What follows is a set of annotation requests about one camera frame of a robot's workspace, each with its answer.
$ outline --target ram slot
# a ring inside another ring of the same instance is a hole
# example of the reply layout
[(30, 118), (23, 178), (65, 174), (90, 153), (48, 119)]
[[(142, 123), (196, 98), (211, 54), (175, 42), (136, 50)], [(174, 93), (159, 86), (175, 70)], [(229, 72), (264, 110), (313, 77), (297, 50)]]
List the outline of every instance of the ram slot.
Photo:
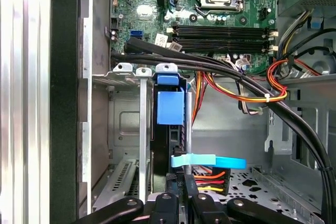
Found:
[(222, 38), (222, 39), (267, 39), (268, 30), (263, 28), (177, 26), (174, 37), (179, 38)]
[(263, 53), (267, 52), (268, 43), (265, 41), (228, 41), (228, 40), (195, 40), (195, 39), (174, 39), (182, 46), (185, 52), (204, 52), (216, 50), (218, 52), (232, 53)]

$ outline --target white clip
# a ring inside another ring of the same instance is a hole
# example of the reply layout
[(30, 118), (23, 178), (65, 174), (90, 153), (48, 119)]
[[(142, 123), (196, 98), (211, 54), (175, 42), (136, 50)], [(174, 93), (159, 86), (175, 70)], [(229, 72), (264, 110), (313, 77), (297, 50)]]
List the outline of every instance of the white clip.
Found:
[(270, 94), (265, 94), (266, 102), (269, 102)]

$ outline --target motherboard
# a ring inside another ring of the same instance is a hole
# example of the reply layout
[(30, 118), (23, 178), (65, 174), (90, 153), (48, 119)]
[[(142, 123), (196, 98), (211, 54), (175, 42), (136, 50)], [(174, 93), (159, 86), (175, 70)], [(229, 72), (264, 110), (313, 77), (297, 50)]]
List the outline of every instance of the motherboard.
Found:
[(135, 37), (191, 54), (247, 59), (264, 70), (276, 36), (276, 0), (111, 0), (111, 50)]

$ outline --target black plastic clip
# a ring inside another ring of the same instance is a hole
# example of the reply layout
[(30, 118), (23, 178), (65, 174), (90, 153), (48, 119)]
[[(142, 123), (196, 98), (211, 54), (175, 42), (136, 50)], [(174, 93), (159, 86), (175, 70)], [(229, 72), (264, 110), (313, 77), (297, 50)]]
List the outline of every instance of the black plastic clip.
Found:
[(293, 55), (290, 55), (288, 57), (288, 69), (291, 70), (292, 67), (294, 66), (295, 64), (295, 61), (294, 61), (294, 56)]

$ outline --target blue sata port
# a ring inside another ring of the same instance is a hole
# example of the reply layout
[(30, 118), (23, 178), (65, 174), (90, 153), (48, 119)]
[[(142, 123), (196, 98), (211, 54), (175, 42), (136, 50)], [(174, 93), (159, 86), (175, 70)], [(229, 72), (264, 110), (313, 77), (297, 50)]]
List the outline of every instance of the blue sata port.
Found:
[(143, 31), (138, 31), (138, 30), (131, 30), (131, 37), (142, 39), (143, 38)]

